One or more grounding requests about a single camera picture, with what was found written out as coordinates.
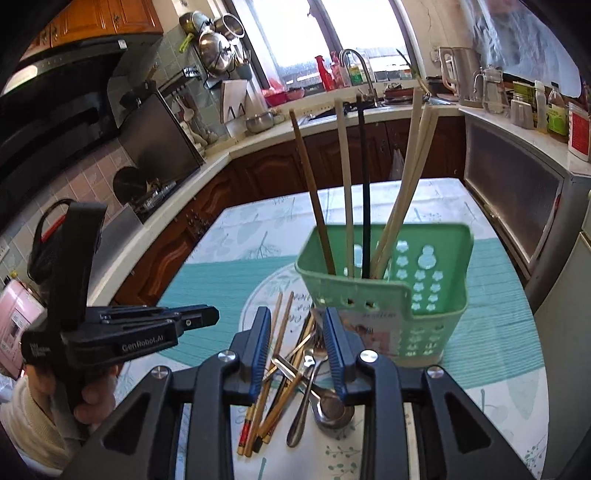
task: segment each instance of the glass pitcher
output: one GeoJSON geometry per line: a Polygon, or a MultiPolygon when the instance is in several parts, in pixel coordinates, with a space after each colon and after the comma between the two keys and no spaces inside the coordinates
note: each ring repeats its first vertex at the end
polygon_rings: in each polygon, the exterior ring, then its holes
{"type": "Polygon", "coordinates": [[[503,71],[500,68],[481,68],[474,78],[474,91],[477,90],[478,77],[482,77],[482,106],[489,113],[509,117],[509,100],[503,85],[503,71]]]}

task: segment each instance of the cutting board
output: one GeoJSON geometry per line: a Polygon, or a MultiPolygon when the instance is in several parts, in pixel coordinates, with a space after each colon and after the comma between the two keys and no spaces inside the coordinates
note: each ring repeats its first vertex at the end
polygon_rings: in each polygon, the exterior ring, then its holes
{"type": "Polygon", "coordinates": [[[224,80],[220,92],[220,122],[225,124],[245,114],[244,102],[248,80],[224,80]]]}

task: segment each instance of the wooden cabinet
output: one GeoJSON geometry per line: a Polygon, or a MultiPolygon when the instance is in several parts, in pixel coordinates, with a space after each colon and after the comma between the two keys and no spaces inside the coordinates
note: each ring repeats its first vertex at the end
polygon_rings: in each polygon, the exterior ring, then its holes
{"type": "MultiPolygon", "coordinates": [[[[384,123],[365,125],[369,181],[388,180],[392,157],[388,145],[388,134],[384,123]]],[[[349,140],[349,160],[351,164],[351,181],[353,184],[363,182],[361,174],[361,146],[359,143],[359,127],[347,129],[349,140]]],[[[325,189],[343,184],[340,162],[339,136],[336,131],[324,132],[304,138],[317,187],[325,189]]]]}
{"type": "Polygon", "coordinates": [[[233,165],[247,203],[307,191],[295,141],[246,155],[233,165]]]}
{"type": "Polygon", "coordinates": [[[156,305],[185,260],[225,208],[244,203],[227,166],[162,231],[115,295],[120,305],[156,305]]]}
{"type": "Polygon", "coordinates": [[[120,33],[162,33],[152,0],[108,0],[115,26],[120,33]]]}
{"type": "Polygon", "coordinates": [[[27,51],[22,56],[21,60],[26,59],[27,57],[30,57],[30,56],[35,55],[43,50],[50,48],[51,41],[50,41],[49,35],[50,35],[50,26],[48,25],[43,30],[41,30],[39,35],[36,36],[35,39],[31,42],[31,45],[29,45],[29,48],[27,48],[27,51]]]}
{"type": "Polygon", "coordinates": [[[107,0],[74,0],[51,23],[51,46],[114,34],[107,0]]]}
{"type": "MultiPolygon", "coordinates": [[[[386,122],[385,125],[391,151],[393,152],[397,148],[405,157],[410,120],[394,120],[386,122]]],[[[421,178],[454,177],[463,180],[465,165],[466,126],[464,117],[440,117],[421,178]]]]}

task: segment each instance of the range hood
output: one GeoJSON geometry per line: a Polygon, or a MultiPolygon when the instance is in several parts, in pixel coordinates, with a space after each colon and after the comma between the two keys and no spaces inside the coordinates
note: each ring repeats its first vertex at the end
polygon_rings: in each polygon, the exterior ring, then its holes
{"type": "Polygon", "coordinates": [[[61,171],[117,136],[107,83],[126,52],[107,39],[48,51],[0,95],[0,232],[61,171]]]}

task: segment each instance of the pink appliance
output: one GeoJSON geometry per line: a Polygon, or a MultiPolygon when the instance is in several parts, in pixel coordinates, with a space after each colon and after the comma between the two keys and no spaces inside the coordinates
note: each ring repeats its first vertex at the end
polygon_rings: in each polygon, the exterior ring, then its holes
{"type": "Polygon", "coordinates": [[[0,294],[0,367],[17,379],[22,370],[21,335],[45,308],[18,280],[0,294]]]}

